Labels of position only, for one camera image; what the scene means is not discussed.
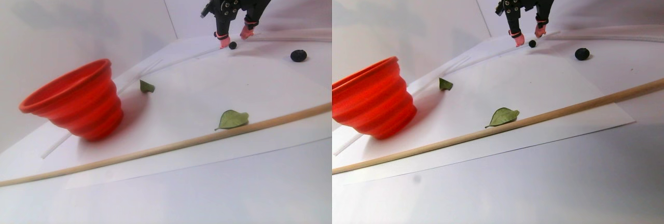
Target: white wall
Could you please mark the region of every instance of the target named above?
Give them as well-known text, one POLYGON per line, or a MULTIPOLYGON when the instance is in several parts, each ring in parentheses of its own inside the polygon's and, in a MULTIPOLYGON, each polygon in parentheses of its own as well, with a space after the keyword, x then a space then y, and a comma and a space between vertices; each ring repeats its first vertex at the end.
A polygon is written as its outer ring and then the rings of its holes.
MULTIPOLYGON (((505 15, 494 13, 500 0, 477 0, 492 36, 507 35, 505 15)), ((587 27, 664 23, 662 0, 555 0, 549 15, 548 32, 587 27)), ((521 31, 534 38, 537 10, 521 13, 521 31)))
POLYGON ((101 58, 119 75, 174 40, 163 0, 2 0, 0 152, 47 122, 18 109, 38 87, 101 58))
MULTIPOLYGON (((209 35, 216 30, 214 16, 210 13, 201 19, 201 10, 208 0, 166 0, 178 38, 209 35)), ((231 22, 230 34, 239 34, 244 26, 244 11, 231 22)), ((272 0, 260 19, 257 32, 308 28, 330 28, 332 3, 330 0, 272 0)))
POLYGON ((397 56, 411 82, 489 37, 475 0, 332 0, 333 80, 397 56))

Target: black ball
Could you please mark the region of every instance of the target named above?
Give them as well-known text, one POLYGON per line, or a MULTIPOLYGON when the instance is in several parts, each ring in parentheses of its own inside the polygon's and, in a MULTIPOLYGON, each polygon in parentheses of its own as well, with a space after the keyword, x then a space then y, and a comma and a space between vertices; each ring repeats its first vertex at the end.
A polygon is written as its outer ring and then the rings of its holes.
POLYGON ((583 61, 586 60, 590 56, 590 51, 586 48, 580 48, 577 49, 576 52, 574 52, 574 56, 579 60, 583 61))
POLYGON ((306 58, 307 52, 303 51, 302 49, 297 49, 291 53, 291 60, 295 61, 296 63, 304 61, 306 58))

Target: dried leaf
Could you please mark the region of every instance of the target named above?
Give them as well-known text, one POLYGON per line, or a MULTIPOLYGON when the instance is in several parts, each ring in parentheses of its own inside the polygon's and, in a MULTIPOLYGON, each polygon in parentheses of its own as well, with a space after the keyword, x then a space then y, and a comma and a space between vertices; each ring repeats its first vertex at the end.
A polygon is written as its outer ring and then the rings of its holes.
POLYGON ((219 129, 234 129, 235 127, 244 126, 247 123, 249 123, 248 113, 238 113, 234 110, 227 110, 221 115, 219 128, 214 129, 214 131, 219 129))
POLYGON ((500 126, 501 124, 507 124, 509 122, 513 122, 514 120, 517 120, 517 116, 519 115, 519 110, 510 110, 509 108, 500 108, 496 110, 495 113, 493 113, 493 117, 491 117, 491 122, 489 123, 488 126, 484 127, 497 127, 500 126))
POLYGON ((453 85, 452 82, 443 80, 443 78, 438 78, 438 87, 441 91, 452 90, 453 85))
POLYGON ((143 93, 147 93, 147 92, 154 93, 154 91, 155 91, 155 86, 154 85, 149 84, 147 82, 144 82, 143 80, 139 80, 139 81, 141 81, 141 92, 143 92, 143 93))

